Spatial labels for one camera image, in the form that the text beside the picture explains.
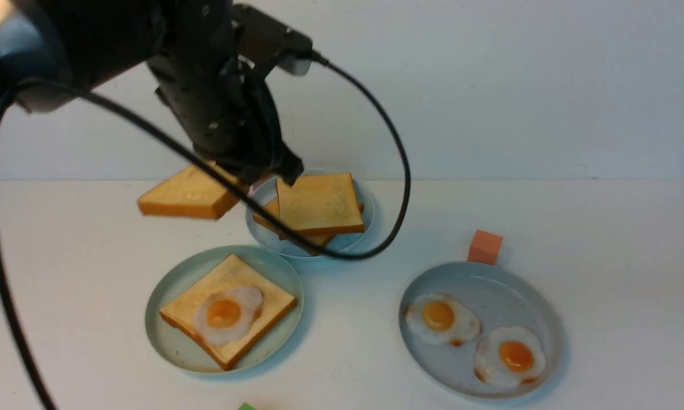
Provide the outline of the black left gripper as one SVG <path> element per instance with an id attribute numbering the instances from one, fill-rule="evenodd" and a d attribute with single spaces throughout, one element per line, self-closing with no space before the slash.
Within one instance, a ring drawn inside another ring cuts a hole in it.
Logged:
<path id="1" fill-rule="evenodd" d="M 251 183 L 276 175 L 295 184 L 303 161 L 280 139 L 261 78 L 240 61 L 230 1 L 164 1 L 166 30 L 146 62 L 192 148 Z"/>

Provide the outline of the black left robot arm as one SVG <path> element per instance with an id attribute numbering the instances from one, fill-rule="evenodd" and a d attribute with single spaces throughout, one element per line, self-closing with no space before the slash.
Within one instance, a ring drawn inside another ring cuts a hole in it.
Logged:
<path id="1" fill-rule="evenodd" d="M 0 95 L 30 77 L 85 91 L 145 63 L 196 153 L 248 184 L 293 183 L 266 76 L 308 72 L 312 41 L 233 1 L 0 1 Z"/>

